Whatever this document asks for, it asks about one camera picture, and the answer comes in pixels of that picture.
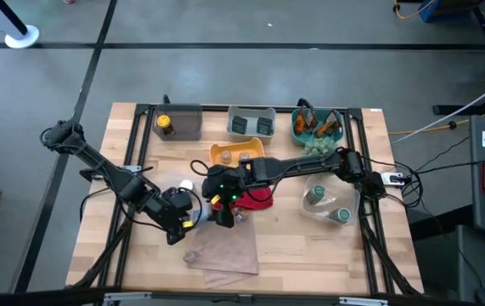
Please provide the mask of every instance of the yellow plate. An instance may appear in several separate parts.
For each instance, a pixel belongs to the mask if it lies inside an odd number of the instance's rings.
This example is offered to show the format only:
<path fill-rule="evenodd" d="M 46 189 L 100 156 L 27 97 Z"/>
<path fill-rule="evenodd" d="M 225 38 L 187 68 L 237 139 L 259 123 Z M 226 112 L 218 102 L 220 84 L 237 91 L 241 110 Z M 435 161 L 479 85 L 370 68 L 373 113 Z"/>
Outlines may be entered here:
<path fill-rule="evenodd" d="M 265 157 L 265 151 L 262 148 L 262 142 L 258 138 L 252 138 L 248 142 L 238 144 L 213 144 L 210 147 L 210 162 L 212 165 L 222 164 L 222 152 L 228 150 L 231 152 L 231 163 L 225 166 L 236 167 L 239 165 L 239 154 L 243 151 L 248 152 L 250 158 Z"/>

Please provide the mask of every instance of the gray container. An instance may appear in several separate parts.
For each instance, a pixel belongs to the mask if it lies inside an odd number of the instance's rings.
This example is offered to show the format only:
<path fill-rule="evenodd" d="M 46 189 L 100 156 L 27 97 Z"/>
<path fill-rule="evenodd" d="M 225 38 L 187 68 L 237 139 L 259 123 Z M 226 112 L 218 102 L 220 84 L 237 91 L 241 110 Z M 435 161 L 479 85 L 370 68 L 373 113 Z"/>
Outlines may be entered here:
<path fill-rule="evenodd" d="M 171 118 L 171 125 L 174 128 L 174 135 L 165 135 L 163 130 L 157 126 L 157 117 L 167 115 Z M 154 121 L 152 128 L 163 141 L 172 140 L 199 140 L 202 136 L 202 106 L 198 104 L 162 104 L 157 105 L 154 110 Z"/>
<path fill-rule="evenodd" d="M 241 116 L 248 120 L 248 125 L 246 126 L 245 134 L 233 132 L 233 118 L 235 116 Z M 257 119 L 259 117 L 267 118 L 273 121 L 273 133 L 271 135 L 265 135 L 257 132 Z M 272 140 L 276 128 L 276 110 L 274 108 L 267 108 L 266 110 L 251 110 L 243 109 L 238 106 L 230 106 L 228 108 L 227 114 L 227 133 L 229 140 L 233 142 L 245 142 L 250 141 L 250 139 L 257 137 L 261 142 L 269 144 Z"/>

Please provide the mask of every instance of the teal basket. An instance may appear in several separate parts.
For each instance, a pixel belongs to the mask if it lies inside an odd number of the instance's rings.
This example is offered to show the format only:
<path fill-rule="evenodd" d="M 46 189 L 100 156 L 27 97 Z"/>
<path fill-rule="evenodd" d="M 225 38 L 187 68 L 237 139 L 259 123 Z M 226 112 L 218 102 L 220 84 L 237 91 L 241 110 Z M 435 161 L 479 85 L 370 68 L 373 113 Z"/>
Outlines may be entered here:
<path fill-rule="evenodd" d="M 330 113 L 330 109 L 314 109 L 316 111 L 316 116 L 318 117 L 318 126 L 311 132 L 311 133 L 301 133 L 300 135 L 295 135 L 293 131 L 293 127 L 295 126 L 296 117 L 299 115 L 300 110 L 294 110 L 291 113 L 291 140 L 295 145 L 304 146 L 307 143 L 313 142 L 316 137 L 316 132 L 318 132 L 319 128 L 324 125 L 324 120 L 327 118 L 327 115 Z M 309 109 L 304 110 L 304 116 L 309 112 Z M 330 136 L 324 136 L 322 138 L 329 137 L 334 142 L 342 139 L 344 136 L 344 119 L 340 114 L 337 114 L 341 118 L 341 130 L 339 132 L 334 132 Z"/>

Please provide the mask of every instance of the wooden table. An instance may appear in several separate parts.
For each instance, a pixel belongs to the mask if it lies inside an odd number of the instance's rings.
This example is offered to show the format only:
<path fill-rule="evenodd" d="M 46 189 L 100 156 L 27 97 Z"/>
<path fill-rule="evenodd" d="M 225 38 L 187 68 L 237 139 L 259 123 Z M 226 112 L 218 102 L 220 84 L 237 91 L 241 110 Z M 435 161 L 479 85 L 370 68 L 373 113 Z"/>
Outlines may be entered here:
<path fill-rule="evenodd" d="M 115 164 L 121 165 L 127 149 L 127 140 L 133 122 L 134 103 L 114 103 L 104 134 L 100 152 Z M 384 114 L 377 109 L 363 109 L 364 125 L 370 157 L 382 162 L 393 162 L 387 136 Z M 146 177 L 165 189 L 178 174 L 201 182 L 189 169 L 189 162 L 201 159 L 209 163 L 209 148 L 214 143 L 228 143 L 225 131 L 227 112 L 203 112 L 202 139 L 198 142 L 163 142 L 151 133 L 145 167 L 155 168 Z M 141 142 L 144 120 L 140 122 L 135 152 Z M 290 114 L 277 114 L 275 136 L 264 145 L 265 156 L 292 158 L 302 154 L 302 147 L 290 140 Z M 133 164 L 138 154 L 134 154 Z M 372 165 L 378 172 L 394 169 Z M 134 225 L 123 288 L 138 291 L 161 292 L 229 292 L 254 294 L 305 295 L 368 295 L 369 286 L 364 264 L 364 251 L 358 224 L 332 229 L 298 212 L 306 178 L 283 180 L 274 194 L 274 205 L 254 212 L 254 225 L 259 260 L 258 276 L 226 286 L 205 289 L 202 271 L 188 269 L 182 260 L 192 241 L 193 232 L 174 246 L 166 244 L 165 234 L 148 226 Z M 94 182 L 90 192 L 104 188 Z M 401 197 L 398 189 L 387 192 Z M 110 217 L 114 206 L 111 192 L 97 195 L 87 201 L 85 214 L 76 241 L 66 283 L 74 284 L 103 251 Z M 380 200 L 381 217 L 387 250 L 393 262 L 414 288 L 423 292 L 420 271 L 410 237 L 409 223 L 404 207 L 385 198 Z M 145 214 L 137 220 L 149 222 Z M 380 260 L 374 254 L 378 287 L 385 291 Z M 108 284 L 113 284 L 117 254 L 113 256 Z"/>

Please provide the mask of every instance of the concrete floor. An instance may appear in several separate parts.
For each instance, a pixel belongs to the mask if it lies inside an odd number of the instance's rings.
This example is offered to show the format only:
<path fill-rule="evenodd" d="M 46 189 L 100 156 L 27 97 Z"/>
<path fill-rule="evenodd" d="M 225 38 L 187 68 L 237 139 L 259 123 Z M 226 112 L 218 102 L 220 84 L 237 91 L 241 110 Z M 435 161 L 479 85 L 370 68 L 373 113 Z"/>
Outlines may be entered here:
<path fill-rule="evenodd" d="M 8 4 L 38 26 L 42 43 L 95 43 L 110 1 Z M 402 21 L 389 0 L 124 0 L 107 43 L 485 43 L 474 18 L 427 25 Z M 403 4 L 403 12 L 417 9 Z M 485 3 L 482 5 L 485 14 Z M 0 292 L 9 290 L 35 222 L 56 155 L 38 134 L 69 118 L 92 49 L 0 49 Z M 106 49 L 82 113 L 99 146 L 112 102 L 315 105 L 382 108 L 391 131 L 438 119 L 431 105 L 466 104 L 485 92 L 485 52 Z M 418 167 L 468 135 L 468 127 L 427 133 L 393 146 Z M 468 160 L 468 142 L 434 165 Z M 42 244 L 30 290 L 61 288 L 78 231 L 78 206 L 89 184 L 71 158 Z M 426 205 L 442 213 L 471 202 L 469 169 L 424 178 Z M 411 221 L 422 218 L 409 212 Z"/>

